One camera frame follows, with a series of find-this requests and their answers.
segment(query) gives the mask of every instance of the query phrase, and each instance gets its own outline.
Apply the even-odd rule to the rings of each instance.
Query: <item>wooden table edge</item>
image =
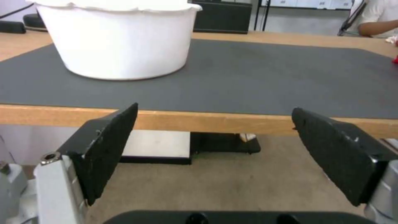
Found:
[[[79,127],[114,109],[0,104],[0,124]],[[398,137],[398,120],[334,118],[357,125],[376,138]],[[140,110],[138,130],[294,135],[290,116]]]

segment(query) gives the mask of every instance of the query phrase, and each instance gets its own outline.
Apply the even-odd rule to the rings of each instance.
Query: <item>white shirt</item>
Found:
[[[358,20],[359,24],[398,20],[398,0],[370,0]],[[394,35],[398,35],[398,28],[375,37],[390,37]]]

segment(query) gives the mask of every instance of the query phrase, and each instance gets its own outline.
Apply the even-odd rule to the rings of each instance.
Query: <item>bolt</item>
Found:
[[[0,161],[0,173],[8,175],[10,172],[10,165],[4,161]]]
[[[61,154],[59,152],[50,152],[47,154],[44,154],[41,159],[40,159],[40,164],[42,166],[56,162],[58,160],[61,160]]]

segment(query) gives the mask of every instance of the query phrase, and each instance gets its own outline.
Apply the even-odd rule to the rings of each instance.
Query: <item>table leg base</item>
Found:
[[[206,152],[242,152],[258,153],[261,151],[257,138],[242,141],[239,134],[191,132],[191,154]]]

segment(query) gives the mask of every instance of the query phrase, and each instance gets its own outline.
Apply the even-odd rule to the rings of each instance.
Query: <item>table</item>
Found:
[[[247,35],[194,33],[193,38],[301,46],[343,47],[368,50],[395,57],[398,49],[381,39],[332,37],[286,33],[249,32]],[[52,43],[47,33],[24,35],[0,33],[0,61]],[[103,108],[71,108],[0,104],[0,124],[80,126],[85,121],[113,112]],[[398,120],[336,118],[358,125],[378,138],[398,137]],[[140,110],[135,125],[141,130],[292,135],[290,116],[206,112]]]

